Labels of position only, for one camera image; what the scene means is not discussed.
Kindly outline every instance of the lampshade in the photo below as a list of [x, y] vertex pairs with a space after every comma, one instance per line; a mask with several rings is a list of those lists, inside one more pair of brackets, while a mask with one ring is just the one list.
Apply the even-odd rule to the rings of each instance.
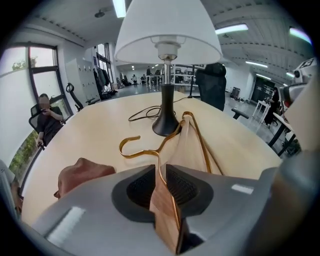
[[115, 58], [127, 63], [163, 63], [156, 43], [165, 36], [176, 36], [180, 45], [173, 64], [211, 64], [222, 56], [214, 25], [200, 0], [132, 0]]

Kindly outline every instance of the white sleeve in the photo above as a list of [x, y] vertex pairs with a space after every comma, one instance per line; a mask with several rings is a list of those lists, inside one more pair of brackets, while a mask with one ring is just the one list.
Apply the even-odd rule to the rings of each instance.
[[5, 163], [1, 159], [0, 159], [0, 171], [1, 173], [5, 174], [9, 184], [11, 185], [11, 183], [15, 179], [15, 174], [9, 170], [9, 168], [5, 165]]

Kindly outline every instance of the black lamp base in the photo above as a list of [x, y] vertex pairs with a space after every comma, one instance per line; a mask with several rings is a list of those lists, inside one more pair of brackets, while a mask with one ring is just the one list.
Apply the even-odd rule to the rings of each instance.
[[160, 136], [172, 134], [179, 125], [174, 112], [174, 92], [173, 84], [161, 85], [161, 110], [158, 119], [152, 125], [152, 130]]

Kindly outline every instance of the brown cloth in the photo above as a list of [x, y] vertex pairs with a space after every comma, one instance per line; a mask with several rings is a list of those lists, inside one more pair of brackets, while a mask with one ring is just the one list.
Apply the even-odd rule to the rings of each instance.
[[91, 162], [81, 157], [74, 165], [68, 166], [60, 172], [58, 191], [53, 195], [59, 199], [84, 182], [114, 173], [116, 171], [112, 166]]

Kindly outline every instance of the table lamp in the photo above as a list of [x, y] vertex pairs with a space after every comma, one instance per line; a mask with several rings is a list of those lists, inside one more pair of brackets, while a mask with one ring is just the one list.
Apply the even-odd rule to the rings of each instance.
[[200, 0], [132, 0], [115, 47], [126, 63], [164, 63], [162, 103], [153, 131], [168, 136], [178, 126], [171, 64], [211, 64], [222, 56], [212, 21]]

